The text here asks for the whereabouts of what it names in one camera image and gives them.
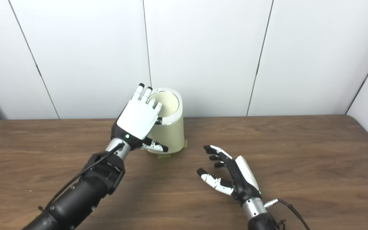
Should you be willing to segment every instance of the robotic hand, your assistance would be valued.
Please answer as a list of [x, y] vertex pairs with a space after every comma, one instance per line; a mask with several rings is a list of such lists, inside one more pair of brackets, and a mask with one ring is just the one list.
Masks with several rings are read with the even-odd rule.
[[277, 202], [285, 204], [302, 221], [305, 228], [310, 230], [292, 205], [280, 199], [274, 199], [265, 204], [262, 202], [257, 181], [244, 157], [238, 156], [234, 160], [224, 150], [213, 145], [206, 145], [204, 149], [207, 154], [211, 155], [209, 156], [210, 160], [219, 160], [214, 164], [215, 168], [227, 167], [233, 182], [216, 178], [202, 168], [197, 170], [198, 175], [215, 190], [226, 195], [232, 195], [235, 200], [239, 201], [248, 218], [248, 230], [279, 230], [280, 225], [283, 225], [283, 229], [285, 229], [285, 220], [276, 222], [267, 211], [267, 208]]
[[[75, 229], [102, 198], [116, 190], [125, 174], [124, 159], [131, 150], [143, 147], [168, 151], [168, 147], [147, 137], [158, 120], [162, 104], [153, 98], [148, 100], [151, 87], [141, 96], [143, 90], [141, 83], [111, 127], [111, 142], [106, 150], [93, 154], [82, 171], [56, 193], [45, 209], [39, 207], [42, 213], [22, 230]], [[79, 182], [63, 192], [76, 179]]]

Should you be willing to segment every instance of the beige cylinder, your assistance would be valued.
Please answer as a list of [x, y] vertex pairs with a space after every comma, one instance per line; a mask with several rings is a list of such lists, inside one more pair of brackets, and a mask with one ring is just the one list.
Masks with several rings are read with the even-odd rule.
[[170, 154], [180, 151], [184, 147], [184, 121], [182, 117], [183, 104], [180, 94], [169, 88], [156, 89], [149, 99], [155, 98], [163, 104], [159, 113], [160, 124], [155, 124], [148, 137], [168, 146], [168, 152], [163, 153], [147, 150], [151, 153]]

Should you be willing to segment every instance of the black fingertip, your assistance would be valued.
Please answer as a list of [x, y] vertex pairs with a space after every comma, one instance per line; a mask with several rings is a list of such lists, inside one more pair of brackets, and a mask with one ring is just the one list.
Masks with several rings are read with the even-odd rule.
[[221, 167], [224, 167], [224, 166], [225, 166], [225, 164], [221, 163], [221, 162], [217, 162], [217, 163], [214, 164], [215, 168], [221, 168]]
[[209, 149], [209, 150], [205, 150], [207, 152], [207, 154], [217, 154], [217, 151], [215, 151], [214, 149]]
[[167, 146], [161, 144], [161, 147], [163, 148], [164, 153], [168, 152], [168, 147]]
[[201, 175], [208, 174], [208, 173], [207, 173], [207, 171], [205, 171], [203, 168], [199, 168], [199, 169], [197, 170], [197, 174], [198, 174], [199, 176], [201, 176]]
[[210, 160], [221, 160], [220, 157], [217, 157], [216, 155], [209, 156]]

